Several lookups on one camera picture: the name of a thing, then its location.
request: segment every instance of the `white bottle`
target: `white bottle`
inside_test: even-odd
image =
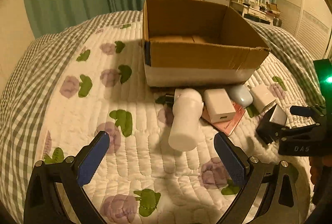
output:
[[[196,148],[203,105],[202,96],[196,90],[175,90],[174,120],[168,138],[168,143],[173,149],[185,152]]]

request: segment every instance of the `small box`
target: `small box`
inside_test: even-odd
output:
[[[236,113],[225,89],[205,90],[204,101],[211,123],[232,120]]]
[[[259,113],[271,108],[276,101],[276,97],[272,95],[265,84],[260,84],[252,88],[250,93],[253,98],[252,103]]]

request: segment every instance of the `blue gripper pad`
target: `blue gripper pad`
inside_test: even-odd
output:
[[[80,187],[90,183],[109,147],[110,137],[107,132],[103,131],[97,143],[90,149],[87,156],[78,167],[77,182]]]
[[[214,145],[233,182],[240,187],[244,186],[247,183],[245,166],[219,133],[215,135]]]

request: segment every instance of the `gray gingham blanket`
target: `gray gingham blanket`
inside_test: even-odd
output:
[[[62,72],[93,32],[141,18],[139,11],[97,16],[59,34],[36,39],[19,61],[0,101],[0,199],[17,223],[23,223],[25,194],[40,130],[48,101]],[[323,103],[313,59],[303,46],[281,28],[248,22],[293,74],[307,103]]]

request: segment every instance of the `cardboard box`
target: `cardboard box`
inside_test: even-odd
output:
[[[149,86],[247,81],[269,48],[233,9],[197,0],[146,0],[144,69]]]

